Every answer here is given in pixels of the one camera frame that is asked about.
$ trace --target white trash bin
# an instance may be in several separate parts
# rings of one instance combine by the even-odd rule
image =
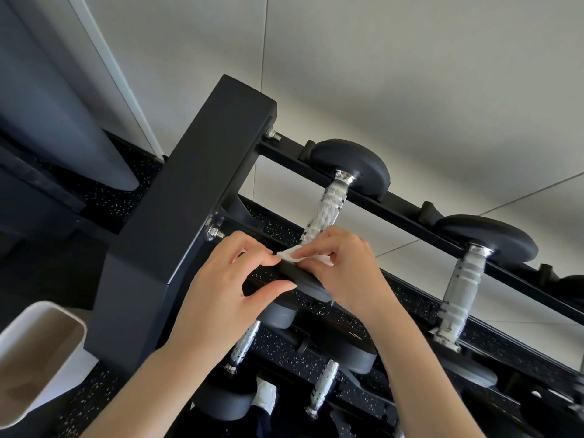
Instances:
[[[50,301],[28,306],[0,333],[0,429],[80,384],[98,362],[87,326]]]

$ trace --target forearm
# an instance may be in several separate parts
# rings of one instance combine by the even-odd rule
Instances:
[[[213,368],[205,354],[191,359],[157,350],[85,430],[82,438],[161,438]]]
[[[362,321],[387,371],[405,436],[484,438],[426,339],[389,288],[384,299]]]

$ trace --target person's left hand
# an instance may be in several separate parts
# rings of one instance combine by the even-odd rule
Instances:
[[[225,237],[194,276],[164,348],[187,357],[204,354],[215,366],[268,304],[296,288],[292,281],[277,280],[244,296],[247,276],[280,260],[243,232]]]

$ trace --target black metal rack frame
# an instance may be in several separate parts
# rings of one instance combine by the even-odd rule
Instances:
[[[230,207],[259,155],[320,186],[330,183],[303,161],[310,145],[265,137],[276,116],[275,101],[221,78],[107,254],[85,343],[90,352],[133,373],[164,343],[167,321],[212,249],[205,243],[209,216]],[[389,191],[377,201],[350,190],[347,199],[452,256],[464,252],[433,230],[428,206]],[[522,267],[520,277],[488,262],[486,273],[584,325],[581,310],[522,278],[537,277],[535,269]]]

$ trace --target hand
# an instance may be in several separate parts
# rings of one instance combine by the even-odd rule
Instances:
[[[259,265],[275,266],[280,260],[243,232],[224,238],[194,276],[164,347],[183,356],[206,354],[215,366],[268,304],[296,287],[291,281],[272,281],[244,296],[247,276]]]
[[[361,321],[365,322],[364,318],[384,302],[397,302],[379,270],[375,254],[357,235],[330,226],[312,242],[292,253],[293,258],[312,255],[330,255],[333,265],[306,258],[298,266],[318,278],[333,299]]]

